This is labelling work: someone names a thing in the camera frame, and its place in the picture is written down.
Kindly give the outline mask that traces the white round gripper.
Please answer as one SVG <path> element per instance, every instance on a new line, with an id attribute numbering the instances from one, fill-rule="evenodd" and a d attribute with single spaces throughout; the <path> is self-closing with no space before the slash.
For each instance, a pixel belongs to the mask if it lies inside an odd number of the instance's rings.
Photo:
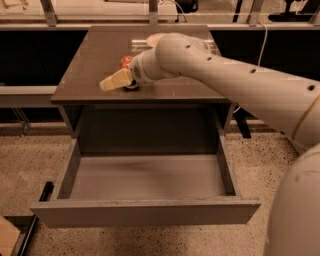
<path id="1" fill-rule="evenodd" d="M 126 87 L 129 86 L 133 80 L 137 83 L 144 84 L 165 78 L 165 74 L 157 61 L 154 49 L 136 55 L 132 59 L 129 67 L 130 71 L 126 68 L 119 69 L 101 81 L 99 84 L 101 90 L 111 91 Z"/>

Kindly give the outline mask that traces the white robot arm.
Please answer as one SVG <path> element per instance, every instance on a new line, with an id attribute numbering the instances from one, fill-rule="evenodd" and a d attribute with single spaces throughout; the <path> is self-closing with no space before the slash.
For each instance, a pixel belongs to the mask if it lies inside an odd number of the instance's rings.
<path id="1" fill-rule="evenodd" d="M 133 57 L 100 88 L 188 77 L 284 133 L 305 153 L 276 192 L 264 256 L 320 256 L 320 83 L 214 55 L 205 41 L 180 33 L 151 38 L 152 49 Z"/>

